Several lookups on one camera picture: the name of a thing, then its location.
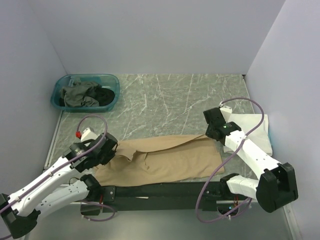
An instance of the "beige towel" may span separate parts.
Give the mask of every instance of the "beige towel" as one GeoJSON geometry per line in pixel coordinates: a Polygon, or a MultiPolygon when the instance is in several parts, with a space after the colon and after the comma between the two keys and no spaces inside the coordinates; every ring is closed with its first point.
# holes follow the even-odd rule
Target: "beige towel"
{"type": "Polygon", "coordinates": [[[102,186],[168,183],[208,177],[221,162],[214,140],[205,135],[126,140],[107,165],[97,166],[95,178],[102,186]]]}

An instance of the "wall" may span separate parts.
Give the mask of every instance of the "wall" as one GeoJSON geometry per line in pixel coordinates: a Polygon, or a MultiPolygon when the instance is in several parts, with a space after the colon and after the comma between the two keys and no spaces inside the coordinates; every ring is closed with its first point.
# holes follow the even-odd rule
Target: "wall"
{"type": "Polygon", "coordinates": [[[42,172],[59,115],[50,95],[66,72],[26,1],[0,1],[0,32],[0,193],[10,194],[42,172]]]}
{"type": "Polygon", "coordinates": [[[269,114],[274,155],[296,171],[305,240],[320,239],[320,2],[286,0],[246,76],[269,114]]]}
{"type": "Polygon", "coordinates": [[[73,74],[246,74],[284,1],[29,0],[73,74]]]}

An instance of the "clothes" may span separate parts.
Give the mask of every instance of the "clothes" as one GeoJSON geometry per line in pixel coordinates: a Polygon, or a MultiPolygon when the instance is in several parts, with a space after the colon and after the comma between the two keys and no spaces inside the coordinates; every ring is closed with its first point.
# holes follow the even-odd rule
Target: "clothes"
{"type": "Polygon", "coordinates": [[[73,86],[62,87],[60,94],[66,107],[98,107],[96,89],[101,85],[95,81],[75,81],[73,86]]]}
{"type": "MultiPolygon", "coordinates": [[[[261,114],[234,114],[232,113],[227,120],[228,122],[235,122],[237,125],[241,126],[241,129],[247,133],[250,129],[255,127],[261,120],[261,114]]],[[[261,148],[265,153],[272,156],[272,147],[269,140],[269,119],[268,115],[264,115],[263,123],[251,134],[248,138],[254,142],[259,148],[261,148]]],[[[223,151],[225,153],[232,153],[233,151],[224,146],[223,151]]]]}
{"type": "Polygon", "coordinates": [[[125,140],[115,157],[96,167],[102,186],[132,187],[208,177],[222,163],[215,141],[205,135],[125,140]]]}
{"type": "Polygon", "coordinates": [[[60,91],[59,105],[62,107],[106,106],[115,99],[115,93],[95,81],[74,81],[60,91]]]}

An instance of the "gray floor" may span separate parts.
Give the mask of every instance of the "gray floor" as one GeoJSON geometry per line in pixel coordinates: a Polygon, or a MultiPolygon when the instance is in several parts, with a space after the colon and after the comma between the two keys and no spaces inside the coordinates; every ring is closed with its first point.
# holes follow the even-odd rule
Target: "gray floor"
{"type": "MultiPolygon", "coordinates": [[[[207,125],[203,111],[216,107],[222,99],[248,97],[241,75],[216,74],[141,74],[117,75],[121,98],[111,112],[102,113],[108,131],[119,140],[161,135],[203,134],[207,125]]],[[[253,113],[247,101],[231,102],[235,113],[253,113]]],[[[49,158],[52,165],[76,138],[79,120],[86,114],[64,112],[49,158]]],[[[82,129],[103,130],[98,119],[86,121],[82,129]]],[[[222,152],[222,159],[229,154],[222,152]]],[[[250,169],[238,157],[225,166],[223,175],[239,173],[253,178],[250,169]]],[[[97,218],[105,218],[103,213],[97,218]]],[[[202,212],[204,218],[217,216],[202,212]]],[[[80,208],[71,204],[41,221],[28,236],[29,240],[291,240],[284,209],[266,213],[254,203],[241,217],[213,224],[200,223],[194,210],[121,211],[108,222],[81,220],[80,208]]]]}
{"type": "MultiPolygon", "coordinates": [[[[203,111],[217,107],[222,100],[232,97],[248,97],[245,81],[240,74],[119,74],[121,95],[113,111],[101,113],[108,122],[108,132],[118,140],[148,138],[163,135],[204,134],[207,124],[203,111]]],[[[234,113],[253,113],[252,104],[245,100],[228,103],[234,113]]],[[[79,120],[86,113],[67,113],[61,117],[50,157],[50,166],[76,140],[79,120]]],[[[103,131],[103,123],[89,118],[82,129],[92,127],[103,131]]],[[[222,145],[216,144],[222,159],[222,145]]],[[[254,178],[253,172],[235,157],[225,166],[222,176],[239,173],[254,178]]],[[[192,181],[204,181],[205,178],[192,181]]]]}

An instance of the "teal laundry basket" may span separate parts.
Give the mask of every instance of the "teal laundry basket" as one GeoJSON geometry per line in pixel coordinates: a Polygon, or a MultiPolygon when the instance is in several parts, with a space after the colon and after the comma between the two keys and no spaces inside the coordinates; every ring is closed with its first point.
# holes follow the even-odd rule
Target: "teal laundry basket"
{"type": "Polygon", "coordinates": [[[102,113],[111,111],[116,105],[120,96],[119,79],[112,74],[70,74],[60,78],[53,89],[51,95],[51,104],[60,110],[69,113],[102,113]],[[60,90],[65,86],[72,86],[74,81],[94,81],[102,86],[102,88],[110,89],[114,92],[113,101],[106,106],[60,106],[59,99],[61,97],[60,90]]]}

